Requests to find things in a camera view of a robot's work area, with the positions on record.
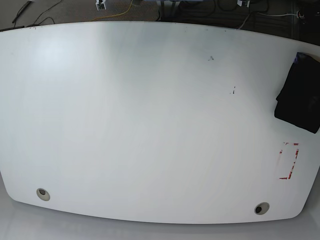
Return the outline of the right table grommet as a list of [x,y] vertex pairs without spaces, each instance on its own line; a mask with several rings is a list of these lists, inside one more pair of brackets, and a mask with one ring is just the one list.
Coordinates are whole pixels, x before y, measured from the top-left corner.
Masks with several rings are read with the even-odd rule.
[[254,208],[254,213],[256,215],[264,215],[270,209],[270,205],[267,202],[261,202]]

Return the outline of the red tape rectangle marking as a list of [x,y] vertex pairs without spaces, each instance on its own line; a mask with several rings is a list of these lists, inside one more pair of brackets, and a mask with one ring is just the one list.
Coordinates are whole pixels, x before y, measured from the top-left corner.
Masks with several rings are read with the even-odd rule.
[[276,165],[276,178],[290,180],[299,154],[299,143],[284,142],[279,151]]

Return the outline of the black t-shirt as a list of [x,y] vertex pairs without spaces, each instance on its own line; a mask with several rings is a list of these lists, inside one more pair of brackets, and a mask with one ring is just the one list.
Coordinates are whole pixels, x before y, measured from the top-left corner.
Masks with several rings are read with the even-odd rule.
[[276,101],[275,118],[316,134],[320,129],[320,62],[297,52]]

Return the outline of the table grommet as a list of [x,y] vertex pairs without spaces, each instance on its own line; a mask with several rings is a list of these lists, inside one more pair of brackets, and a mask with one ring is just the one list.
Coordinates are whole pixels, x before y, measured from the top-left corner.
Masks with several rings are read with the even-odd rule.
[[50,194],[43,188],[38,188],[36,190],[37,196],[42,200],[42,201],[49,201],[50,200]]
[[270,209],[270,205],[267,202],[261,202],[254,208],[254,213],[256,215],[264,215]]

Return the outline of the left table grommet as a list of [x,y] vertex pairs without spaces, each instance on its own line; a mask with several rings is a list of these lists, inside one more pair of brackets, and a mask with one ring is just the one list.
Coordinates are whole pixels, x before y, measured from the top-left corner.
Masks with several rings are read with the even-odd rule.
[[49,201],[50,200],[50,194],[43,188],[38,188],[36,190],[37,196],[42,200],[42,201]]

